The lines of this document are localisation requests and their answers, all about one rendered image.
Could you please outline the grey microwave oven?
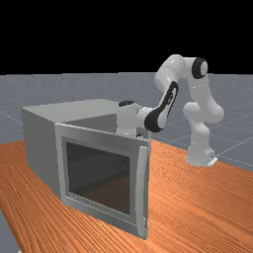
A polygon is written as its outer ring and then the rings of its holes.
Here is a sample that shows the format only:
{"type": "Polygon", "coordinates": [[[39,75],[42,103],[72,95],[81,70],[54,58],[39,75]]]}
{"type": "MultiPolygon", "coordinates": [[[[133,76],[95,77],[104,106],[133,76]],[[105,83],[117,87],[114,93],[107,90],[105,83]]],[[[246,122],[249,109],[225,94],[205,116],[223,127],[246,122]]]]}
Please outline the grey microwave oven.
{"type": "Polygon", "coordinates": [[[115,132],[118,102],[103,99],[27,106],[21,109],[29,167],[60,197],[55,124],[115,132]]]}

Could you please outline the grey microwave door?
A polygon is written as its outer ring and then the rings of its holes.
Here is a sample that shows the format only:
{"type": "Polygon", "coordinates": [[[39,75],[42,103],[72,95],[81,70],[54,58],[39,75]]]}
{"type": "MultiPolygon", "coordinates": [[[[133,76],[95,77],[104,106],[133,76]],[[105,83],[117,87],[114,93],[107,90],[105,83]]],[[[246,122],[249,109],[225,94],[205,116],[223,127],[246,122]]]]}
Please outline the grey microwave door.
{"type": "Polygon", "coordinates": [[[151,140],[66,124],[55,137],[61,201],[146,239],[151,140]]]}

